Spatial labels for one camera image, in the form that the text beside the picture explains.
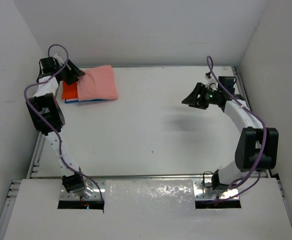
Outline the pink t-shirt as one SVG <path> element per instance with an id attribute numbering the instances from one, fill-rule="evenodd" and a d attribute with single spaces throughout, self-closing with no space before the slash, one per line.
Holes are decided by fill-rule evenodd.
<path id="1" fill-rule="evenodd" d="M 78 101 L 117 100 L 114 71 L 110 65 L 89 68 L 77 83 Z"/>

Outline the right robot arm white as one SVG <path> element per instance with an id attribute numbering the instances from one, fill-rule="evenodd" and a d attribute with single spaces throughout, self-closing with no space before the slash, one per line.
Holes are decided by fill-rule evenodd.
<path id="1" fill-rule="evenodd" d="M 264 126 L 241 95 L 229 96 L 222 88 L 212 90 L 199 82 L 182 103 L 202 110 L 209 105 L 217 105 L 240 133 L 234 160 L 212 175 L 213 190 L 231 189 L 235 180 L 244 180 L 254 172 L 271 170 L 276 166 L 279 132 L 273 127 Z"/>

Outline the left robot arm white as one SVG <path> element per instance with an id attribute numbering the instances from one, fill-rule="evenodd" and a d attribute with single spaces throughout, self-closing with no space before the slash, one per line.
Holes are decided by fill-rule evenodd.
<path id="1" fill-rule="evenodd" d="M 68 66 L 62 68 L 57 57 L 39 60 L 39 75 L 33 86 L 38 89 L 33 97 L 27 97 L 26 105 L 35 129 L 40 132 L 53 148 L 62 171 L 62 184 L 70 194 L 81 194 L 86 188 L 81 168 L 68 153 L 68 147 L 62 140 L 62 128 L 65 118 L 56 100 L 56 93 L 62 80 L 77 80 L 83 74 L 79 69 L 71 72 Z"/>

